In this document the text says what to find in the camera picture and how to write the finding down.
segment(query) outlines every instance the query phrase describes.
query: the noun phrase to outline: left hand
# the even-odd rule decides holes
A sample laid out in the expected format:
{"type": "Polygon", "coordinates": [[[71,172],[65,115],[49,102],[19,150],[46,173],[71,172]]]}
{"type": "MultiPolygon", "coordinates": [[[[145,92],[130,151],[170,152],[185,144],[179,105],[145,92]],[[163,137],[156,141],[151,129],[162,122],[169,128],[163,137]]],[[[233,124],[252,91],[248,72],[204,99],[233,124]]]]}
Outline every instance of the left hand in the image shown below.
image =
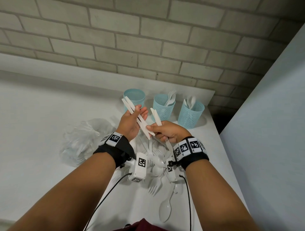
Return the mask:
{"type": "Polygon", "coordinates": [[[139,133],[140,126],[137,123],[137,117],[139,114],[143,117],[144,120],[147,119],[148,110],[147,107],[141,108],[141,105],[135,107],[135,112],[131,114],[128,110],[122,116],[119,126],[116,132],[125,136],[130,142],[133,140],[139,133]]]}

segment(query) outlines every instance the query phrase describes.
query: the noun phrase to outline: blue mesh cup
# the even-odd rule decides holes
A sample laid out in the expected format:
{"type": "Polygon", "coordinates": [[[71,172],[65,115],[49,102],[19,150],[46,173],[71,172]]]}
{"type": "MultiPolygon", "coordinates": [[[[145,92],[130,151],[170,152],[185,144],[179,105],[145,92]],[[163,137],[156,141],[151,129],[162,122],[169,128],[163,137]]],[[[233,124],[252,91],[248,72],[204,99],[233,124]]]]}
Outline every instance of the blue mesh cup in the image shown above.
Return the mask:
{"type": "Polygon", "coordinates": [[[135,105],[141,104],[142,107],[144,107],[144,101],[145,101],[145,93],[140,89],[128,89],[124,91],[123,96],[127,96],[131,102],[135,105]]]}
{"type": "Polygon", "coordinates": [[[165,107],[165,103],[168,100],[168,95],[166,94],[157,94],[153,98],[153,109],[155,109],[160,117],[160,120],[168,120],[173,111],[175,103],[172,103],[170,106],[165,107]]]}
{"type": "Polygon", "coordinates": [[[186,129],[194,128],[203,111],[204,105],[199,101],[196,101],[192,110],[188,109],[184,104],[182,104],[178,124],[186,129]]]}

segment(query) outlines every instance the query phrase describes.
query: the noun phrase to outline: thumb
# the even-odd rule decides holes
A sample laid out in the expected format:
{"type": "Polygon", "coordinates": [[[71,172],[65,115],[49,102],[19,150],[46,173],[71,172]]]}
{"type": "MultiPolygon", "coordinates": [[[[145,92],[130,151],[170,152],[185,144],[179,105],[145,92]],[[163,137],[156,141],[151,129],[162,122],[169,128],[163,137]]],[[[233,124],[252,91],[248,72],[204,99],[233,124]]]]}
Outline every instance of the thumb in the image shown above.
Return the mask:
{"type": "Polygon", "coordinates": [[[146,128],[151,132],[160,132],[162,133],[164,131],[164,126],[158,126],[158,125],[147,125],[146,128]]]}
{"type": "Polygon", "coordinates": [[[134,117],[134,118],[137,118],[139,116],[139,114],[140,114],[140,109],[139,109],[138,106],[136,106],[135,111],[131,116],[134,117]]]}

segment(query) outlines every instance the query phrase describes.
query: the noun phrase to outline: black cable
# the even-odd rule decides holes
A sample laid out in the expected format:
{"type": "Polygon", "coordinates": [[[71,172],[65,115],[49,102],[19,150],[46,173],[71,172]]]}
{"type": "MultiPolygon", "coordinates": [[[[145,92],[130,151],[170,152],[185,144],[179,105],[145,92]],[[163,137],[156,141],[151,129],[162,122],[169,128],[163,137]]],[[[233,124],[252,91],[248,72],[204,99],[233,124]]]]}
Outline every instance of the black cable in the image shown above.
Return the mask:
{"type": "MultiPolygon", "coordinates": [[[[182,177],[186,183],[186,189],[188,190],[188,183],[186,182],[186,179],[184,176],[179,175],[180,177],[182,177]]],[[[190,200],[190,193],[188,192],[188,205],[190,208],[190,231],[192,231],[192,216],[191,216],[191,200],[190,200]]]]}
{"type": "Polygon", "coordinates": [[[99,208],[99,206],[103,203],[103,201],[106,199],[106,197],[109,195],[109,193],[111,193],[111,191],[114,189],[114,187],[115,187],[124,177],[126,177],[126,176],[128,176],[128,175],[131,175],[131,174],[132,174],[132,173],[127,173],[126,175],[124,175],[121,179],[118,180],[118,182],[116,182],[116,184],[112,187],[112,189],[110,189],[110,191],[107,193],[107,195],[106,195],[106,196],[104,197],[104,199],[101,201],[101,203],[99,203],[99,205],[95,208],[95,210],[94,210],[94,212],[92,213],[92,215],[91,215],[91,217],[90,217],[90,219],[89,219],[89,221],[88,221],[88,223],[87,223],[87,225],[86,225],[84,231],[87,230],[88,225],[89,225],[89,222],[91,221],[91,219],[92,219],[94,213],[95,213],[96,210],[99,208]]]}

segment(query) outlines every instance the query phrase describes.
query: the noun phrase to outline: wristband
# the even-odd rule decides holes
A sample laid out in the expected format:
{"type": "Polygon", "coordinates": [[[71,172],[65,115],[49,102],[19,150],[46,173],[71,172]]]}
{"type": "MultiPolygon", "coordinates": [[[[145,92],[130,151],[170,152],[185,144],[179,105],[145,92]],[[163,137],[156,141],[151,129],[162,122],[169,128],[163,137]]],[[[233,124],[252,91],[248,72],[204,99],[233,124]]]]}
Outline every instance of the wristband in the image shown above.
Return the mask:
{"type": "Polygon", "coordinates": [[[184,138],[174,146],[174,158],[176,164],[186,170],[192,162],[197,160],[209,160],[207,151],[200,140],[193,136],[184,138]]]}
{"type": "Polygon", "coordinates": [[[107,152],[115,161],[116,168],[131,158],[136,159],[135,152],[128,139],[118,132],[105,136],[99,143],[99,147],[93,153],[107,152]]]}

